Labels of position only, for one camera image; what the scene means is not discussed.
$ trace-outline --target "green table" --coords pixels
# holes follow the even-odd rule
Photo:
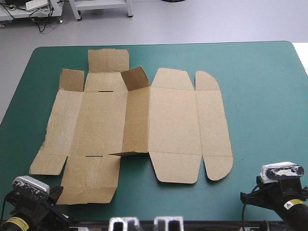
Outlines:
[[[111,46],[129,49],[130,67],[142,65],[150,81],[159,67],[205,70],[219,82],[234,153],[231,173],[206,178],[201,163],[193,185],[161,183],[148,154],[123,157],[118,189],[110,204],[70,205],[81,220],[112,216],[183,215],[186,220],[240,220],[240,192],[249,192],[264,164],[291,161],[308,169],[308,78],[289,42]],[[28,174],[44,141],[61,68],[88,72],[88,49],[37,48],[0,126],[0,198],[12,180]],[[35,176],[51,186],[60,176]],[[308,185],[308,176],[302,178]],[[247,207],[250,220],[277,220],[274,212]]]

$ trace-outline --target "gray floor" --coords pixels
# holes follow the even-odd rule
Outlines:
[[[125,9],[87,11],[40,34],[30,22],[0,30],[0,121],[32,51],[40,46],[288,40],[308,42],[307,0],[135,0]]]

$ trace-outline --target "black cable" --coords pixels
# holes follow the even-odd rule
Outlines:
[[[8,194],[4,197],[4,201],[3,201],[3,205],[2,205],[2,212],[1,212],[1,218],[0,218],[0,225],[2,224],[2,220],[3,220],[3,215],[4,215],[4,209],[5,209],[5,203],[6,203],[6,200],[8,198]]]
[[[245,215],[245,208],[246,208],[246,205],[250,199],[250,197],[254,194],[255,190],[258,188],[258,186],[254,187],[254,189],[251,191],[251,193],[249,194],[249,196],[247,197],[245,203],[244,203],[244,206],[243,206],[243,209],[242,209],[242,230],[245,231],[245,225],[244,225],[244,215]]]

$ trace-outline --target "rounded cardboard flap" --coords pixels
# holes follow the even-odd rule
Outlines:
[[[219,90],[216,79],[205,71],[196,72],[196,90]]]
[[[204,156],[207,177],[220,180],[227,176],[233,166],[233,156]]]

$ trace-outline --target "cardboard panel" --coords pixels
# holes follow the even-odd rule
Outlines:
[[[70,91],[83,91],[84,80],[84,71],[62,69],[59,89]]]
[[[88,73],[85,92],[127,91],[121,73]]]
[[[40,157],[34,159],[30,174],[60,174],[69,155],[82,95],[82,92],[77,91],[58,91],[48,121],[45,141],[38,152]]]
[[[122,152],[127,92],[85,92],[70,156]]]
[[[108,203],[117,188],[120,157],[69,157],[58,204]]]
[[[129,70],[128,50],[89,50],[89,72],[121,72]]]
[[[201,155],[195,92],[151,88],[149,151]]]
[[[207,177],[220,180],[227,176],[233,167],[233,156],[204,156]]]
[[[156,88],[194,90],[186,71],[168,68],[158,69],[151,86]]]
[[[150,152],[156,177],[161,182],[196,183],[200,168],[200,155]]]
[[[37,154],[30,166],[29,174],[59,175],[65,160],[64,155]]]
[[[128,92],[122,152],[148,152],[150,87]]]
[[[196,88],[202,89],[196,91],[202,154],[206,157],[230,157],[205,158],[208,177],[211,180],[219,180],[229,173],[233,164],[221,92],[216,80],[202,71],[196,73]]]
[[[142,66],[121,72],[121,75],[128,90],[136,90],[150,86]]]

